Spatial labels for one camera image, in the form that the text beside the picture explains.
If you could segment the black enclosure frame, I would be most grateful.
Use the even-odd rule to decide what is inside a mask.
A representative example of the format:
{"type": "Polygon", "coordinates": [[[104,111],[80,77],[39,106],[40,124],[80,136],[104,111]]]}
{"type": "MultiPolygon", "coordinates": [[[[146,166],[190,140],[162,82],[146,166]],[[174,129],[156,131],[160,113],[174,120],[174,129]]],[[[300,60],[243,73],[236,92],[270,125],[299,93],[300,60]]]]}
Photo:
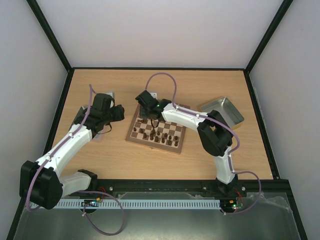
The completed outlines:
{"type": "MultiPolygon", "coordinates": [[[[273,180],[262,180],[261,184],[263,187],[273,187],[273,188],[267,188],[267,190],[270,190],[272,192],[278,192],[280,190],[289,190],[290,183],[289,180],[280,179],[280,174],[278,171],[278,167],[274,158],[274,154],[271,149],[271,144],[269,141],[269,138],[267,136],[267,130],[265,127],[265,124],[263,123],[263,117],[262,112],[260,108],[258,107],[258,100],[257,95],[254,93],[253,84],[250,78],[250,72],[256,65],[258,59],[262,55],[265,47],[269,43],[271,37],[273,36],[274,32],[278,28],[280,22],[284,18],[285,14],[287,13],[288,9],[290,9],[291,4],[294,2],[293,0],[283,0],[280,7],[278,8],[276,14],[274,15],[270,25],[268,26],[265,34],[263,35],[258,47],[256,48],[254,54],[252,55],[248,65],[246,68],[217,68],[217,67],[71,67],[70,63],[67,60],[67,57],[65,53],[63,52],[63,49],[61,48],[54,32],[52,31],[50,24],[48,23],[43,11],[41,10],[41,7],[39,6],[38,2],[36,0],[26,0],[28,3],[30,9],[32,10],[32,13],[36,17],[38,23],[40,24],[41,28],[43,29],[46,37],[50,41],[53,49],[55,50],[57,56],[59,57],[60,61],[62,62],[65,70],[67,71],[67,76],[64,82],[64,86],[59,98],[59,102],[57,105],[57,109],[55,111],[55,115],[53,118],[53,122],[51,124],[50,132],[48,134],[48,138],[44,147],[45,150],[49,150],[49,147],[52,147],[54,142],[54,137],[56,136],[56,132],[58,129],[58,123],[61,119],[63,106],[65,105],[67,94],[72,82],[72,77],[75,72],[75,70],[83,69],[83,70],[182,70],[182,71],[242,71],[244,73],[244,78],[246,81],[247,89],[250,95],[250,100],[252,102],[253,110],[255,113],[255,117],[257,120],[257,124],[259,127],[259,131],[262,137],[262,141],[264,144],[265,152],[267,155],[268,163],[271,168],[271,173],[273,174],[273,180]]],[[[297,231],[299,233],[299,236],[302,240],[307,240],[307,234],[305,232],[299,210],[295,201],[295,198],[293,196],[292,190],[290,189],[290,194],[287,193],[288,201],[290,207],[292,207],[293,210],[293,217],[294,221],[297,227],[297,231]]],[[[18,224],[21,220],[21,215],[23,212],[23,208],[25,206],[25,200],[21,198],[16,213],[14,215],[11,227],[9,229],[7,240],[13,240],[14,236],[16,235],[18,224]]]]}

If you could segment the dark placed piece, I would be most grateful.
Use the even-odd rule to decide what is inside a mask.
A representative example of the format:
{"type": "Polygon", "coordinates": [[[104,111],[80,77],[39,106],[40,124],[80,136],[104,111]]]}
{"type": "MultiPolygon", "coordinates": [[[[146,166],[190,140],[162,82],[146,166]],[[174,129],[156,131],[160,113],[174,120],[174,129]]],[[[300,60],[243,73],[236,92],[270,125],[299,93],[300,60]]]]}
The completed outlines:
{"type": "Polygon", "coordinates": [[[173,138],[173,142],[174,142],[174,146],[177,147],[178,144],[179,144],[179,137],[178,137],[178,136],[175,136],[175,137],[173,138]]]}
{"type": "Polygon", "coordinates": [[[167,145],[168,146],[172,145],[172,136],[171,135],[169,135],[168,138],[167,138],[167,145]]]}

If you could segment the metal tin lid left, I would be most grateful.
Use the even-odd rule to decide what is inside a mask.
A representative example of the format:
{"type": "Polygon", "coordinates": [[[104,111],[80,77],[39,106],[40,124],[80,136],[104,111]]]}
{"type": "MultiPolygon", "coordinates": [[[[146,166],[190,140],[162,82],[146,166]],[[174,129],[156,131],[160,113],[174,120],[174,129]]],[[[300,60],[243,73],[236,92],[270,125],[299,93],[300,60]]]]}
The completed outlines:
{"type": "Polygon", "coordinates": [[[97,134],[95,137],[92,138],[92,142],[94,143],[101,143],[104,139],[104,134],[97,134]]]}

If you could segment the metal tin tray right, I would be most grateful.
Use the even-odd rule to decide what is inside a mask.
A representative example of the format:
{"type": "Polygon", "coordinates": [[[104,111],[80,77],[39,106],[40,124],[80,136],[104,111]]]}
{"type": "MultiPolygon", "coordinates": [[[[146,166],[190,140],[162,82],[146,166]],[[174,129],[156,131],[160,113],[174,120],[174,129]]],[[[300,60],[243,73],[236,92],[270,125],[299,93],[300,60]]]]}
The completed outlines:
{"type": "Polygon", "coordinates": [[[232,130],[239,128],[245,121],[243,115],[226,96],[202,105],[200,110],[206,113],[209,113],[212,110],[218,111],[232,130]]]}

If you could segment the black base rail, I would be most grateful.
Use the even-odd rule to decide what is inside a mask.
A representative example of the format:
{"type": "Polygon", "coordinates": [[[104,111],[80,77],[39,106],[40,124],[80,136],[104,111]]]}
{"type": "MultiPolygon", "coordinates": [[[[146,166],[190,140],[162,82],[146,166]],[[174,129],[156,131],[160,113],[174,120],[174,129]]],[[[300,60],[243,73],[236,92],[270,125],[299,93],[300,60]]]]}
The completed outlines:
{"type": "Polygon", "coordinates": [[[223,190],[216,180],[137,180],[137,179],[98,179],[96,186],[107,193],[188,193],[216,199],[245,197],[247,193],[257,193],[257,180],[238,180],[234,186],[223,190]]]}

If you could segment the dark placed piece far right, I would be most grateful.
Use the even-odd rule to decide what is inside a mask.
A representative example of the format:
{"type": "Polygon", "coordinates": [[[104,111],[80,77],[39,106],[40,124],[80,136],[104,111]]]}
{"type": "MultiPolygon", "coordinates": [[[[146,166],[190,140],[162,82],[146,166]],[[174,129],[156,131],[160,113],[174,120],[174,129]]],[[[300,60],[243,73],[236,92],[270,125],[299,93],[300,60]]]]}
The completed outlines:
{"type": "Polygon", "coordinates": [[[179,137],[178,137],[178,136],[175,136],[175,137],[173,138],[173,142],[174,142],[174,146],[177,147],[178,144],[179,144],[179,137]]]}

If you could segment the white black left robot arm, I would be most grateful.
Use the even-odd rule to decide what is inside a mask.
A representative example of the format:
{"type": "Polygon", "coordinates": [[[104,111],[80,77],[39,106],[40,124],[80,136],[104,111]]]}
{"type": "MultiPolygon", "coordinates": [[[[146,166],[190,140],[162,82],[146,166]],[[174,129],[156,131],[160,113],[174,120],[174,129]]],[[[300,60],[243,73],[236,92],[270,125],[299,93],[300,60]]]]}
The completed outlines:
{"type": "Polygon", "coordinates": [[[122,121],[125,110],[115,104],[112,91],[91,95],[89,99],[89,107],[78,112],[67,134],[51,150],[22,165],[19,195],[30,212],[34,211],[31,203],[50,210],[67,195],[97,189],[98,176],[91,171],[80,169],[72,175],[61,174],[84,145],[104,133],[105,126],[122,121]]]}

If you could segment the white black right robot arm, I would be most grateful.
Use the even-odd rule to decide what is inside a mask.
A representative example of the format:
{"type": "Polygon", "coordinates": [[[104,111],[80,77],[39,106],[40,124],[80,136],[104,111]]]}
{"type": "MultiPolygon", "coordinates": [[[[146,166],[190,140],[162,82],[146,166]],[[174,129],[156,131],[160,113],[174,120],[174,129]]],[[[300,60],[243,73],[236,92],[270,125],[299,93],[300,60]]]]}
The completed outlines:
{"type": "Polygon", "coordinates": [[[192,129],[198,133],[202,147],[213,156],[216,166],[218,191],[229,196],[236,189],[233,182],[236,173],[232,165],[232,138],[234,131],[227,125],[221,114],[213,110],[210,113],[197,112],[175,104],[168,99],[157,100],[144,90],[135,100],[145,118],[172,122],[192,129]]]}

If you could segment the wooden chess board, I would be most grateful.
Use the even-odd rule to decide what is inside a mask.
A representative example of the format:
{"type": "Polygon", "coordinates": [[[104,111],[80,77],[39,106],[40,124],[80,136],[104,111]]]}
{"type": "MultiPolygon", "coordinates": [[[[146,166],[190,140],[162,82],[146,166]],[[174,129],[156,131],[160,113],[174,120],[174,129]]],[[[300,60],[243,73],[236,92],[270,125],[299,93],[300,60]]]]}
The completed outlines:
{"type": "Polygon", "coordinates": [[[156,121],[140,117],[140,107],[135,110],[125,140],[152,149],[180,154],[186,127],[168,121],[156,121]]]}

